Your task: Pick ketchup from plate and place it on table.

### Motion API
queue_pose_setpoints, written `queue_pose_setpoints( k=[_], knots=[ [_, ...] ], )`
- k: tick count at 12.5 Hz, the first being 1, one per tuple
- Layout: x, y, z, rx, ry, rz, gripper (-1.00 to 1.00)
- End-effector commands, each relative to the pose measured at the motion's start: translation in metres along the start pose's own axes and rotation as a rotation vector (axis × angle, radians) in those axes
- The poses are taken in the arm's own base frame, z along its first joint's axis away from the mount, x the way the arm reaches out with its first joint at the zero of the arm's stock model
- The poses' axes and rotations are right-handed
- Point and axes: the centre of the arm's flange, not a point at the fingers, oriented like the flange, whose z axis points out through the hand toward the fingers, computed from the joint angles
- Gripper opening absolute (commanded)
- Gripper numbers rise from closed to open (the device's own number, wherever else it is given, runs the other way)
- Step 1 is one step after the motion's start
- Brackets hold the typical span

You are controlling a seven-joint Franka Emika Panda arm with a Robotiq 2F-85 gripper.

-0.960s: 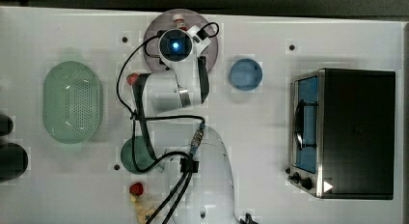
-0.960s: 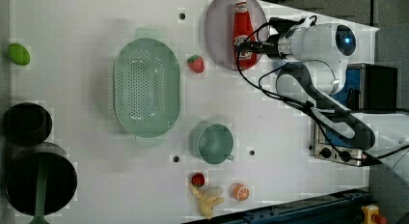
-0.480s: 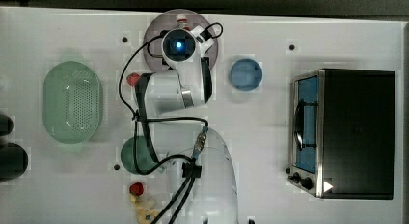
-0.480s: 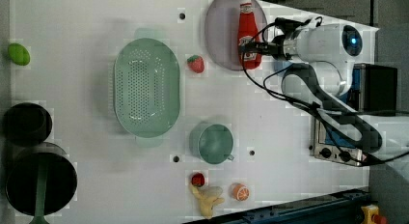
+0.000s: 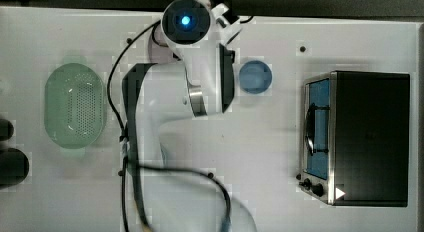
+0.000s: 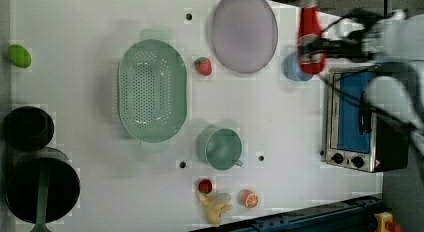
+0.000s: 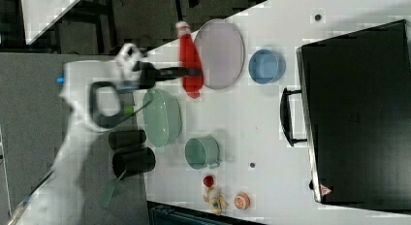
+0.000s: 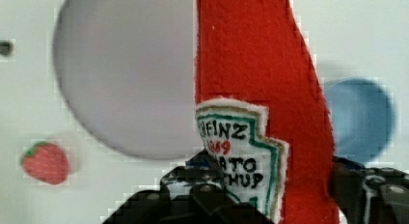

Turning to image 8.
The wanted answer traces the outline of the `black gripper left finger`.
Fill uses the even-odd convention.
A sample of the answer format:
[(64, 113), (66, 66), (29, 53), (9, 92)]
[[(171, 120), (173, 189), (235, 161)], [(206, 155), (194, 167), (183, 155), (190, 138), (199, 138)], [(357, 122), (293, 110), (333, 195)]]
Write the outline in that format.
[(102, 224), (274, 224), (227, 193), (221, 167), (206, 151), (160, 180), (157, 190), (130, 196)]

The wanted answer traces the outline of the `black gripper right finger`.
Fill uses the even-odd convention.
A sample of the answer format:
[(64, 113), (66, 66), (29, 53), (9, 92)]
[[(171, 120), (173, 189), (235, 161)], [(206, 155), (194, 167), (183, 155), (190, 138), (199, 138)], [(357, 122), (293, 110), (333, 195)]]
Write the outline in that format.
[(333, 157), (331, 196), (347, 224), (409, 224), (408, 174)]

